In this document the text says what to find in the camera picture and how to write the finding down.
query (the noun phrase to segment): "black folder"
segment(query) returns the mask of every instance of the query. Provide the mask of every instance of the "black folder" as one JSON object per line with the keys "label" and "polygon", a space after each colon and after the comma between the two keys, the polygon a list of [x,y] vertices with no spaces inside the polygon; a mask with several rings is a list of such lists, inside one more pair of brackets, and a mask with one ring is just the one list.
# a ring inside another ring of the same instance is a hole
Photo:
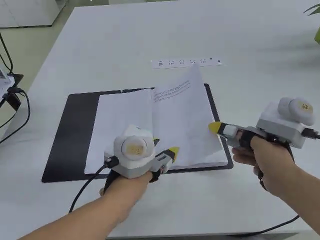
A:
{"label": "black folder", "polygon": [[[220,121],[210,87],[208,84],[204,84],[204,86],[214,120]],[[100,95],[129,93],[141,89],[70,94],[55,134],[42,182],[54,183],[89,179],[92,174],[85,174],[85,167]],[[170,170],[168,174],[233,168],[234,165],[225,139],[221,138],[221,142],[228,160],[227,165]],[[106,177],[106,174],[100,174],[97,178]]]}

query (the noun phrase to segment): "floor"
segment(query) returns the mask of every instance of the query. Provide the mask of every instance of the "floor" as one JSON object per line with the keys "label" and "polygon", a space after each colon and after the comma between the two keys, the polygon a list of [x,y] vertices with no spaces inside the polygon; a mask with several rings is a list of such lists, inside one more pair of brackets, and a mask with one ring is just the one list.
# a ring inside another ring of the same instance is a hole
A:
{"label": "floor", "polygon": [[[24,78],[19,87],[26,91],[29,89],[74,7],[156,1],[157,0],[68,0],[67,6],[62,10],[52,27],[1,29],[1,33],[14,62],[14,72],[24,74]],[[0,53],[4,55],[2,47],[0,47]],[[13,114],[14,111],[5,103],[0,108],[0,125],[6,122]],[[0,129],[0,136],[4,134],[6,129],[6,127]],[[273,240],[279,239],[275,235],[269,235],[267,238]],[[176,238],[176,240],[177,239],[186,240],[187,238],[179,237]],[[190,237],[188,239],[215,240],[216,237]],[[297,234],[288,238],[288,240],[318,239],[320,239],[320,237],[313,231]]]}

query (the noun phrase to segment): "white cabinet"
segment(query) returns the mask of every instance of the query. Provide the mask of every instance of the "white cabinet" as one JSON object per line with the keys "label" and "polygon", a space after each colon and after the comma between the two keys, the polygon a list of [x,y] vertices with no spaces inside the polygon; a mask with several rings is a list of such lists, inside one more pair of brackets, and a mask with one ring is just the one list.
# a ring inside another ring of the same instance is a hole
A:
{"label": "white cabinet", "polygon": [[67,0],[0,0],[0,28],[50,26]]}

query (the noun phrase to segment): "green plant leaf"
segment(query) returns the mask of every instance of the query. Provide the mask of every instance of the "green plant leaf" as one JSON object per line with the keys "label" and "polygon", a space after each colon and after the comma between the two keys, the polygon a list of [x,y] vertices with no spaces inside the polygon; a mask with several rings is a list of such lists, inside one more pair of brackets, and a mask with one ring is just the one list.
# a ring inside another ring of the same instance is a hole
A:
{"label": "green plant leaf", "polygon": [[306,12],[308,12],[308,11],[310,11],[311,9],[314,9],[314,8],[316,8],[316,7],[320,7],[320,3],[319,3],[319,4],[314,5],[314,6],[310,7],[310,8],[308,8],[308,9],[307,9],[307,10],[305,10],[303,13],[305,14]]}
{"label": "green plant leaf", "polygon": [[318,29],[318,32],[315,34],[314,40],[320,44],[320,27]]}
{"label": "green plant leaf", "polygon": [[316,10],[314,10],[312,13],[310,13],[308,16],[313,14],[320,14],[320,7],[318,7]]}

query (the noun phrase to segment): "human hand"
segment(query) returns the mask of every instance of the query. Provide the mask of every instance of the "human hand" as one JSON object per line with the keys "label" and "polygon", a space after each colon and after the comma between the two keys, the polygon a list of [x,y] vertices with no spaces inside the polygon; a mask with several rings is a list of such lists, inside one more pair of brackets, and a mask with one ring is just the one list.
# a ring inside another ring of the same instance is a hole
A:
{"label": "human hand", "polygon": [[145,193],[147,185],[152,177],[153,175],[151,172],[147,172],[146,174],[133,179],[119,176],[108,187],[105,194],[104,188],[100,189],[100,196],[106,202],[117,200],[114,207],[119,207],[119,223],[127,219],[132,207]]}
{"label": "human hand", "polygon": [[253,152],[233,148],[233,159],[238,163],[253,166],[256,175],[261,170],[265,188],[271,194],[281,197],[288,187],[287,180],[291,179],[298,169],[288,150],[257,136],[252,138],[250,146]]}

